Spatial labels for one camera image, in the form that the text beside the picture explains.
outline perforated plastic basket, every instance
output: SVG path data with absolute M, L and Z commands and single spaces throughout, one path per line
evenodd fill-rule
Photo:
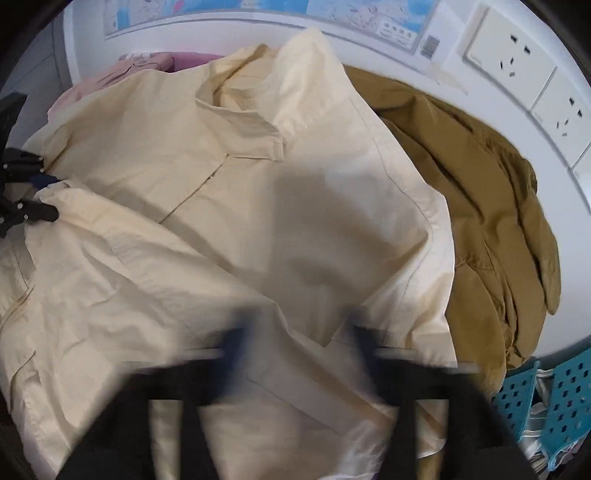
M 529 370 L 507 377 L 499 393 L 492 398 L 494 409 L 503 417 L 517 441 L 523 435 L 530 412 L 538 365 L 536 362 Z
M 540 438 L 548 454 L 548 470 L 556 456 L 591 429 L 591 349 L 554 369 L 548 416 Z

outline beige jacket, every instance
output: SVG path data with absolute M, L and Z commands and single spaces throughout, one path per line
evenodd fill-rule
M 206 414 L 224 478 L 377 470 L 391 415 L 368 392 L 346 304 L 367 305 L 388 345 L 454 365 L 445 201 L 320 32 L 135 74 L 25 147 L 92 190 L 43 190 L 60 220 L 28 226 L 25 252 L 17 238 L 3 252 L 13 277 L 32 258 L 20 283 L 2 279 L 0 386 L 41 480 L 130 362 L 190 355 L 238 305 L 265 314 L 237 395 Z M 442 445 L 439 407 L 423 404 L 422 455 Z M 171 475 L 174 434 L 159 432 Z

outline brown jacket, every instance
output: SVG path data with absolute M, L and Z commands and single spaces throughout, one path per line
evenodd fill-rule
M 395 80 L 346 68 L 425 181 L 447 199 L 456 272 L 446 310 L 458 361 L 486 393 L 533 352 L 560 298 L 556 239 L 527 160 L 468 114 Z

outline white wall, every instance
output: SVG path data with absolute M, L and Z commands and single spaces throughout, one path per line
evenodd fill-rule
M 472 11 L 475 0 L 441 0 L 458 14 Z M 560 40 L 518 0 L 487 0 L 502 14 L 516 22 L 542 46 L 591 106 L 591 88 Z M 103 2 L 74 0 L 66 12 L 64 35 L 72 79 L 88 77 L 111 65 L 121 54 L 149 51 L 200 51 L 228 54 L 240 47 L 267 43 L 277 47 L 298 27 L 271 22 L 239 20 L 197 20 L 143 28 L 105 40 Z M 473 31 L 476 18 L 468 30 Z M 562 298 L 558 313 L 548 317 L 537 349 L 545 355 L 563 349 L 591 335 L 591 215 L 563 159 L 538 129 L 532 118 L 504 91 L 470 67 L 462 59 L 469 34 L 459 42 L 444 65 L 461 88 L 439 84 L 431 78 L 385 56 L 336 37 L 329 37 L 344 63 L 393 77 L 442 98 L 480 118 L 506 136 L 528 158 L 538 177 L 538 197 L 554 231 L 560 249 Z

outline pile of clothes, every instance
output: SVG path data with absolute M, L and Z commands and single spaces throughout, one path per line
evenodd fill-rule
M 378 471 L 394 414 L 343 306 L 420 363 L 476 363 L 488 394 L 532 354 L 558 251 L 499 134 L 344 68 L 317 30 L 174 73 L 158 55 L 66 92 L 24 147 L 64 179 L 36 194 L 58 221 L 0 242 L 0 387 L 40 480 L 127 372 L 214 344 L 237 307 L 262 315 L 235 396 L 204 412 L 228 479 Z M 153 410 L 173 478 L 178 412 Z M 444 411 L 420 403 L 419 456 Z

